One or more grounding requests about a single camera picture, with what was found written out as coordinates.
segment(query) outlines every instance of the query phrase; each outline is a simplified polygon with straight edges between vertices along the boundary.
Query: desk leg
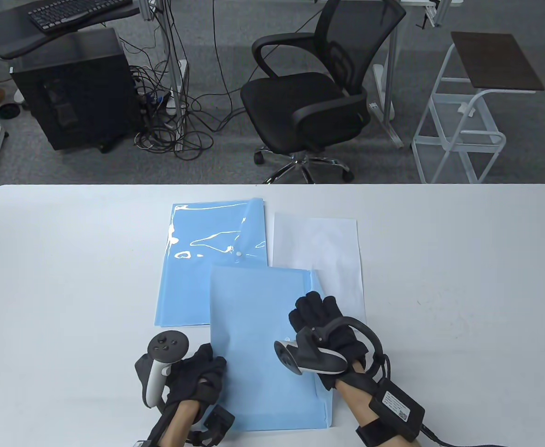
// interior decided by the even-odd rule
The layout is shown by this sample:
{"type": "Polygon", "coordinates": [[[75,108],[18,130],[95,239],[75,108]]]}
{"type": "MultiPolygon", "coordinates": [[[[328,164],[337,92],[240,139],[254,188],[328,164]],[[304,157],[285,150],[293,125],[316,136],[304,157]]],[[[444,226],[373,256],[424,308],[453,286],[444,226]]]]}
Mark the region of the desk leg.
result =
{"type": "Polygon", "coordinates": [[[175,145],[175,150],[181,151],[183,150],[183,137],[185,136],[185,104],[187,103],[184,97],[183,74],[187,73],[187,61],[185,61],[185,65],[182,62],[182,66],[180,66],[173,32],[170,26],[164,26],[164,24],[170,23],[167,13],[168,9],[165,7],[165,2],[170,1],[171,0],[157,0],[157,5],[159,7],[157,8],[155,15],[158,16],[159,23],[162,24],[160,28],[165,57],[170,55],[166,65],[171,85],[171,98],[167,104],[167,109],[168,111],[173,108],[175,109],[175,115],[177,115],[177,120],[175,121],[175,140],[179,141],[179,143],[175,145]]]}
{"type": "MultiPolygon", "coordinates": [[[[394,65],[398,64],[398,57],[400,56],[400,51],[403,47],[403,38],[406,36],[406,31],[409,28],[409,22],[411,20],[411,15],[413,12],[412,7],[405,8],[407,11],[407,15],[400,21],[398,24],[398,29],[400,32],[400,39],[397,41],[396,45],[396,59],[394,62],[394,65]]],[[[384,65],[382,64],[374,64],[372,66],[372,72],[374,74],[374,81],[376,83],[376,90],[378,91],[378,97],[380,99],[379,106],[380,109],[384,110],[385,105],[385,94],[386,94],[386,78],[387,78],[387,67],[388,67],[388,59],[389,56],[386,55],[386,62],[384,65]]],[[[394,119],[394,106],[392,102],[390,102],[390,120],[392,121],[394,119]]]]}
{"type": "MultiPolygon", "coordinates": [[[[390,47],[389,47],[389,57],[387,64],[387,76],[386,76],[386,103],[392,103],[392,92],[393,92],[393,78],[394,78],[394,66],[396,65],[396,45],[398,41],[398,27],[394,28],[392,34],[390,34],[390,47]]],[[[390,124],[390,108],[385,107],[384,113],[382,113],[379,105],[376,102],[370,103],[370,110],[380,121],[382,127],[389,134],[390,139],[396,145],[398,149],[404,147],[403,141],[400,139],[392,124],[390,124]]]]}

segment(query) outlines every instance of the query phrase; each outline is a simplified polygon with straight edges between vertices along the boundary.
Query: transparent blue folder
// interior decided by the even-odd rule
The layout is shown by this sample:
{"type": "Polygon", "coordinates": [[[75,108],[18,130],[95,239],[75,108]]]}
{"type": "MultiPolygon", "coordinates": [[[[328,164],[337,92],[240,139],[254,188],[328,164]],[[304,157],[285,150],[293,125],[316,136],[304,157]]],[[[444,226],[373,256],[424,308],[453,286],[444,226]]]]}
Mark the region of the transparent blue folder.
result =
{"type": "Polygon", "coordinates": [[[213,264],[268,265],[261,198],[173,206],[156,326],[210,323],[213,264]]]}
{"type": "Polygon", "coordinates": [[[294,340],[289,312],[306,292],[323,295],[304,270],[214,266],[210,340],[227,360],[221,404],[235,415],[233,430],[328,428],[332,393],[315,374],[296,375],[276,357],[275,340],[294,340]]]}

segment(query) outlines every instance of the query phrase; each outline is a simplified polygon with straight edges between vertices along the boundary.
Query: black computer tower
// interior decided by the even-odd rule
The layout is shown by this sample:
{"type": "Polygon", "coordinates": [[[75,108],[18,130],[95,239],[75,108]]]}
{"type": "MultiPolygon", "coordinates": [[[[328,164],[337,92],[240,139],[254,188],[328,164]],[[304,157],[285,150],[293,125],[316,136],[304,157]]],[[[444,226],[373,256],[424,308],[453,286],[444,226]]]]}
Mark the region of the black computer tower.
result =
{"type": "Polygon", "coordinates": [[[112,28],[67,34],[13,61],[11,76],[53,149],[107,147],[142,128],[112,28]]]}

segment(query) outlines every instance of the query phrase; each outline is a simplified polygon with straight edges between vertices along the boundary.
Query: chair wheel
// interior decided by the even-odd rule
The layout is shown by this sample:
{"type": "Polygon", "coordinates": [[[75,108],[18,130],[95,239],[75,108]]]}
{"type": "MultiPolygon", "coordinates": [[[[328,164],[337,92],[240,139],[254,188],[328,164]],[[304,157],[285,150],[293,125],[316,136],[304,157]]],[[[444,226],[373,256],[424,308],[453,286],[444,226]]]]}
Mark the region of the chair wheel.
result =
{"type": "Polygon", "coordinates": [[[262,152],[254,153],[254,163],[258,165],[264,164],[264,155],[262,155],[262,152]]]}
{"type": "Polygon", "coordinates": [[[355,175],[353,172],[349,170],[343,170],[343,181],[345,183],[351,183],[353,180],[355,180],[355,175]]]}

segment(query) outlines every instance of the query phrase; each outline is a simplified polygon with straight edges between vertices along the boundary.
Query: office chair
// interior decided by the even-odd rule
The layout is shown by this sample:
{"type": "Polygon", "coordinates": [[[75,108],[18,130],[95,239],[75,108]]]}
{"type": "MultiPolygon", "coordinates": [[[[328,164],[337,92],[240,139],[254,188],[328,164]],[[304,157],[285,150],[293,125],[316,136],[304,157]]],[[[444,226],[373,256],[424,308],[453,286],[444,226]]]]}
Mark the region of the office chair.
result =
{"type": "Polygon", "coordinates": [[[294,169],[302,171],[306,183],[315,183],[311,164],[338,166],[344,181],[355,179],[346,164],[319,155],[326,146],[355,138],[370,122],[363,77],[404,15],[396,0],[328,0],[314,33],[275,34],[253,43],[254,58],[268,75],[241,88],[245,110],[264,142],[254,162],[263,164],[264,152],[288,161],[264,183],[294,169]],[[312,72],[278,76],[262,57],[262,48],[269,45],[308,51],[332,77],[312,72]]]}

